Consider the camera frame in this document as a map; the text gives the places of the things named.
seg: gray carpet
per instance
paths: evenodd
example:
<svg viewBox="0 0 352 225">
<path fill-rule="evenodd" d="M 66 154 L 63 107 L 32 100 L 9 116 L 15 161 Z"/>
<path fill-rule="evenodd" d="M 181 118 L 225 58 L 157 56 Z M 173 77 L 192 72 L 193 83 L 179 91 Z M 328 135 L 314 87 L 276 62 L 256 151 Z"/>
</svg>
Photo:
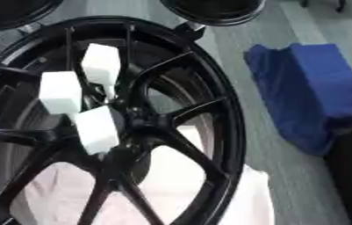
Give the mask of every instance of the gray carpet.
<svg viewBox="0 0 352 225">
<path fill-rule="evenodd" d="M 208 28 L 198 42 L 222 65 L 239 94 L 248 125 L 248 164 L 270 175 L 278 225 L 349 222 L 323 161 L 301 153 L 277 134 L 242 53 L 254 44 L 286 47 L 292 42 L 333 42 L 352 66 L 352 1 L 342 14 L 334 7 L 334 0 L 311 0 L 308 9 L 300 8 L 295 1 L 269 0 L 256 20 L 236 27 Z M 65 0 L 43 22 L 87 15 L 131 16 L 170 27 L 182 21 L 159 0 Z"/>
</svg>

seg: blue fabric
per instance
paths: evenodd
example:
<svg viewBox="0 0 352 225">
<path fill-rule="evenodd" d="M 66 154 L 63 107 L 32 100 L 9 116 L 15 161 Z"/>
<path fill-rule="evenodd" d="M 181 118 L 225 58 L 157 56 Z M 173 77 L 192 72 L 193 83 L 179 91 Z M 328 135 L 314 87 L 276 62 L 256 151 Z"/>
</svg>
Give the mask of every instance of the blue fabric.
<svg viewBox="0 0 352 225">
<path fill-rule="evenodd" d="M 335 45 L 254 46 L 245 53 L 280 135 L 322 156 L 333 130 L 352 126 L 352 69 Z"/>
</svg>

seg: black wheel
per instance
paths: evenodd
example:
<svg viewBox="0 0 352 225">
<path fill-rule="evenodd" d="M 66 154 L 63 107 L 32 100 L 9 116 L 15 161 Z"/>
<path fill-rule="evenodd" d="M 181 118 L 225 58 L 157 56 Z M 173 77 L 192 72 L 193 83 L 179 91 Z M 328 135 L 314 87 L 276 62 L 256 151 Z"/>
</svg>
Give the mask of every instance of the black wheel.
<svg viewBox="0 0 352 225">
<path fill-rule="evenodd" d="M 120 49 L 123 66 L 110 102 L 80 67 L 91 42 Z M 84 110 L 108 105 L 114 113 L 120 144 L 105 156 L 89 156 L 68 117 L 48 115 L 37 100 L 43 71 L 71 69 L 83 87 Z M 152 92 L 172 106 L 165 109 Z M 204 151 L 177 129 L 189 123 L 196 124 Z M 138 187 L 158 146 L 175 149 L 205 172 L 198 195 L 171 224 L 216 224 L 242 173 L 243 116 L 215 61 L 173 30 L 136 18 L 78 18 L 29 34 L 0 54 L 0 224 L 21 224 L 11 203 L 58 162 L 96 181 L 77 224 L 91 224 L 112 192 L 123 193 L 150 224 L 164 224 Z M 29 217 L 26 202 L 23 198 L 19 208 Z"/>
<path fill-rule="evenodd" d="M 300 2 L 300 5 L 301 5 L 301 7 L 306 8 L 309 5 L 309 1 L 308 0 L 303 0 L 303 1 Z"/>
</svg>

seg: wheel spoke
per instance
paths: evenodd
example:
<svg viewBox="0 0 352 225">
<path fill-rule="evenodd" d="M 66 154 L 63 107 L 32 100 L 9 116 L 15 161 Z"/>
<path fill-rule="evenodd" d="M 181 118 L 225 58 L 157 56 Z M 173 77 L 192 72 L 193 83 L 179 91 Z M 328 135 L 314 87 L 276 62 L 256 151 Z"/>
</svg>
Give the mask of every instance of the wheel spoke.
<svg viewBox="0 0 352 225">
<path fill-rule="evenodd" d="M 178 127 L 186 121 L 193 119 L 200 114 L 217 112 L 220 105 L 226 100 L 227 97 L 220 97 L 212 101 L 191 105 L 185 107 L 184 109 L 171 112 L 169 114 L 169 117 L 173 120 L 174 126 Z"/>
<path fill-rule="evenodd" d="M 73 27 L 69 27 L 66 29 L 66 42 L 67 42 L 67 70 L 72 70 L 74 67 L 74 47 L 73 47 L 73 39 L 72 39 Z"/>
<path fill-rule="evenodd" d="M 100 208 L 106 201 L 109 194 L 115 189 L 115 184 L 108 183 L 104 177 L 97 179 L 94 190 L 85 205 L 82 215 L 80 216 L 78 225 L 90 225 L 95 220 Z"/>
<path fill-rule="evenodd" d="M 0 206 L 9 207 L 29 182 L 54 162 L 53 157 L 60 149 L 59 144 L 49 144 L 34 149 L 25 159 L 16 175 L 0 191 Z"/>
<path fill-rule="evenodd" d="M 134 25 L 126 26 L 126 65 L 130 66 L 133 60 L 133 40 L 132 32 L 134 30 Z"/>
<path fill-rule="evenodd" d="M 132 84 L 132 91 L 137 91 L 143 85 L 148 86 L 152 81 L 154 81 L 158 76 L 161 76 L 163 73 L 168 72 L 169 70 L 185 66 L 187 61 L 190 60 L 190 57 L 193 55 L 192 52 L 187 52 L 180 54 L 176 57 L 173 57 L 165 62 L 160 62 L 154 65 L 151 68 L 143 70 L 139 77 Z"/>
<path fill-rule="evenodd" d="M 140 188 L 130 178 L 123 176 L 119 180 L 119 188 L 152 225 L 164 224 L 159 215 L 150 206 Z"/>
<path fill-rule="evenodd" d="M 0 129 L 0 142 L 13 142 L 33 146 L 38 142 L 48 142 L 54 136 L 52 130 Z"/>
<path fill-rule="evenodd" d="M 208 181 L 221 182 L 226 178 L 226 174 L 222 169 L 177 130 L 174 129 L 166 132 L 164 139 L 171 148 L 181 152 L 195 163 L 199 164 L 205 171 Z"/>
<path fill-rule="evenodd" d="M 0 66 L 0 73 L 14 75 L 15 77 L 13 78 L 29 83 L 38 83 L 40 81 L 40 74 L 35 74 L 25 69 Z"/>
</svg>

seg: wheel rim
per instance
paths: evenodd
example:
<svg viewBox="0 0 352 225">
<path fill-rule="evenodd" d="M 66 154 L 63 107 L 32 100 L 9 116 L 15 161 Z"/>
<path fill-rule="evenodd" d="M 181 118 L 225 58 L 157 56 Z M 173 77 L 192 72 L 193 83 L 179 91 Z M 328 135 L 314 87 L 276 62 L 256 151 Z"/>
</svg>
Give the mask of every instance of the wheel rim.
<svg viewBox="0 0 352 225">
<path fill-rule="evenodd" d="M 86 83 L 78 62 L 86 48 L 84 41 L 103 39 L 118 45 L 123 62 L 116 87 L 118 96 L 107 104 L 123 117 L 121 144 L 100 161 L 97 156 L 87 155 L 68 119 L 48 130 L 0 129 L 0 142 L 28 146 L 39 143 L 41 146 L 28 156 L 17 176 L 1 190 L 0 208 L 9 209 L 16 195 L 48 165 L 68 162 L 88 171 L 96 179 L 88 207 L 78 224 L 91 224 L 108 194 L 118 191 L 128 197 L 151 224 L 163 224 L 136 185 L 144 178 L 144 172 L 136 178 L 133 168 L 155 146 L 168 145 L 199 164 L 206 175 L 198 196 L 172 224 L 217 222 L 238 184 L 246 140 L 241 109 L 230 83 L 212 58 L 197 45 L 168 28 L 135 18 L 69 20 L 33 33 L 0 54 L 0 90 L 6 84 L 15 87 L 22 83 L 35 90 L 43 69 L 72 69 L 81 78 L 85 109 L 98 107 L 103 104 L 103 96 Z M 135 50 L 140 43 L 157 47 L 163 54 L 144 65 L 139 62 L 142 55 Z M 172 69 L 189 69 L 192 76 L 178 76 L 176 72 L 169 72 Z M 190 101 L 189 106 L 158 113 L 147 99 L 148 88 L 168 93 L 184 103 Z M 176 130 L 179 125 L 204 113 L 215 116 L 212 160 Z M 16 222 L 7 217 L 5 220 Z"/>
</svg>

